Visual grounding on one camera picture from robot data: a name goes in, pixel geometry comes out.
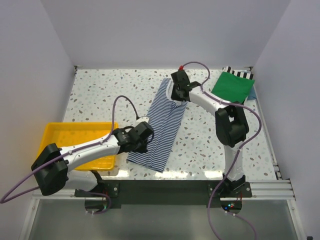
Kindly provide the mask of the blue white striped tank top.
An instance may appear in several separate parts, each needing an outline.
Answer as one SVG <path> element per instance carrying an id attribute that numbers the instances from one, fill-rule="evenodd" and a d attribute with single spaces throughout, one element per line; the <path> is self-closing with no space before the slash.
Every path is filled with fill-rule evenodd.
<path id="1" fill-rule="evenodd" d="M 165 170 L 178 130 L 181 126 L 187 103 L 171 99 L 173 81 L 164 79 L 147 112 L 153 128 L 153 140 L 146 153 L 131 152 L 127 161 L 162 173 Z"/>

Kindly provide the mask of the green tank top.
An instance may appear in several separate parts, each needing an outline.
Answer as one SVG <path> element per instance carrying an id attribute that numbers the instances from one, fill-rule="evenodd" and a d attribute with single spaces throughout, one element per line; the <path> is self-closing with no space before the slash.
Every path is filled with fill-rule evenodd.
<path id="1" fill-rule="evenodd" d="M 211 93 L 222 100 L 243 104 L 249 96 L 255 81 L 228 72 L 222 72 Z"/>

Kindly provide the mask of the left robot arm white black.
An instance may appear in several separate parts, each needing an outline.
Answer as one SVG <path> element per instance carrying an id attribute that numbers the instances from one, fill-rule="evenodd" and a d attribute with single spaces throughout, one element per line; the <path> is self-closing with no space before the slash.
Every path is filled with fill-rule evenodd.
<path id="1" fill-rule="evenodd" d="M 80 172 L 69 177 L 77 167 L 102 157 L 121 153 L 146 153 L 147 145 L 155 133 L 146 121 L 136 126 L 116 128 L 107 135 L 78 145 L 58 147 L 47 145 L 39 154 L 31 170 L 44 196 L 53 195 L 65 187 L 84 190 L 92 196 L 99 196 L 104 184 L 92 172 Z"/>

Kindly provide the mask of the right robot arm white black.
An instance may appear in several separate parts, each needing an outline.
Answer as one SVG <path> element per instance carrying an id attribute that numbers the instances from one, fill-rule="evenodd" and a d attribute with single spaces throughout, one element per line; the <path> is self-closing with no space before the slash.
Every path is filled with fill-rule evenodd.
<path id="1" fill-rule="evenodd" d="M 247 139 L 249 126 L 243 108 L 224 103 L 222 99 L 203 90 L 197 81 L 190 82 L 184 70 L 172 73 L 171 78 L 172 100 L 194 103 L 214 116 L 215 133 L 224 146 L 225 157 L 223 182 L 219 189 L 227 196 L 235 196 L 246 182 L 240 146 Z"/>

